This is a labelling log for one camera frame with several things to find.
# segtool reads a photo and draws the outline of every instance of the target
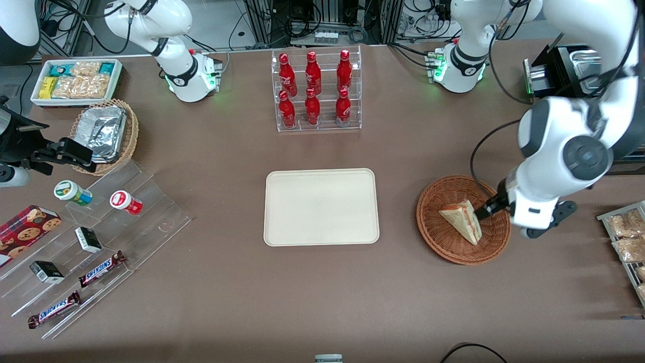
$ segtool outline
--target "aluminum foil container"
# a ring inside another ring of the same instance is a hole
[[[113,163],[119,159],[128,113],[118,106],[85,110],[76,127],[74,140],[90,148],[95,163]]]

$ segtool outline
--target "coca-cola bottle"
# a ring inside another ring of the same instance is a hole
[[[307,87],[312,87],[316,94],[323,91],[321,66],[316,61],[316,52],[307,52],[307,68],[304,70],[307,77]]]
[[[336,123],[340,127],[347,127],[350,122],[350,109],[352,102],[348,98],[350,91],[347,87],[341,88],[340,97],[336,101]]]
[[[338,92],[343,87],[350,89],[352,85],[352,64],[350,63],[350,51],[347,49],[341,51],[341,62],[338,63],[338,68],[336,68],[336,77],[338,79]]]
[[[280,83],[289,97],[294,98],[298,94],[298,87],[295,85],[295,72],[289,64],[289,57],[282,53],[278,59],[280,60]]]
[[[316,91],[313,87],[307,88],[307,100],[304,102],[307,109],[307,122],[311,126],[318,126],[321,120],[321,103],[316,97]]]
[[[295,127],[295,108],[293,107],[293,103],[285,90],[280,90],[278,95],[280,96],[278,108],[280,109],[280,116],[283,119],[284,127],[292,129]]]

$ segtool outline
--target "yellow snack box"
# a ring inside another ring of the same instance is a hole
[[[38,92],[38,98],[40,99],[52,98],[52,91],[54,90],[54,87],[56,87],[57,81],[58,81],[57,77],[43,78],[43,85],[41,86],[41,89]]]

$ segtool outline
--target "wicker basket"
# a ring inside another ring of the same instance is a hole
[[[119,159],[111,164],[97,164],[95,172],[88,172],[79,167],[73,167],[74,170],[76,170],[77,172],[96,175],[96,176],[103,176],[112,169],[116,169],[118,167],[122,167],[123,165],[126,165],[128,161],[130,161],[130,159],[132,158],[132,154],[134,154],[134,149],[137,147],[137,137],[139,136],[139,121],[137,120],[137,115],[134,114],[134,112],[132,111],[132,109],[127,103],[121,101],[120,99],[111,99],[109,101],[97,103],[96,105],[92,105],[89,108],[92,109],[92,108],[107,107],[107,106],[119,106],[125,111],[127,111],[128,113],[128,118],[125,121],[126,128],[125,128],[125,131],[123,132],[123,141],[121,142],[121,150],[119,150]],[[72,131],[70,132],[71,138],[74,138],[74,134],[76,133],[76,127],[78,127],[80,119],[81,119],[81,115],[79,115],[76,118],[76,122],[72,126]]]
[[[490,186],[483,185],[488,192],[495,194]],[[452,175],[434,181],[419,198],[417,225],[423,238],[439,256],[462,265],[483,264],[502,253],[511,234],[511,222],[506,212],[480,221],[482,238],[477,245],[472,245],[439,214],[445,205],[464,199],[470,200],[476,210],[488,197],[469,176]]]

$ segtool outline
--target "sandwich wrapper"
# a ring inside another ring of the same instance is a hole
[[[482,230],[469,200],[448,204],[439,214],[445,218],[461,235],[473,245],[482,238]]]

